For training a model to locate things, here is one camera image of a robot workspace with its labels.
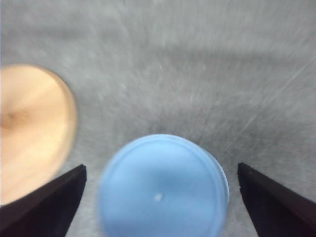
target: wooden disk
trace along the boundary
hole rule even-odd
[[[76,126],[73,95],[57,75],[31,65],[1,69],[1,204],[52,178]]]

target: wood grain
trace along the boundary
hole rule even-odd
[[[76,126],[74,98],[56,74],[30,65],[1,69],[1,204],[52,178]]]

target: blue bottle cap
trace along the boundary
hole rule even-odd
[[[217,237],[229,189],[216,159],[173,135],[139,138],[111,160],[99,212],[109,237]]]

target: plastic lid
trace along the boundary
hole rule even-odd
[[[100,187],[101,223],[110,237],[216,237],[228,184],[215,158],[173,135],[150,135],[122,148]]]

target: gray floor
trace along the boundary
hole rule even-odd
[[[210,151],[229,180],[224,237],[256,236],[238,191],[246,162],[316,201],[316,2],[2,0],[3,65],[59,74],[79,110],[61,172],[88,169],[68,237],[99,237],[98,181],[152,133]]]

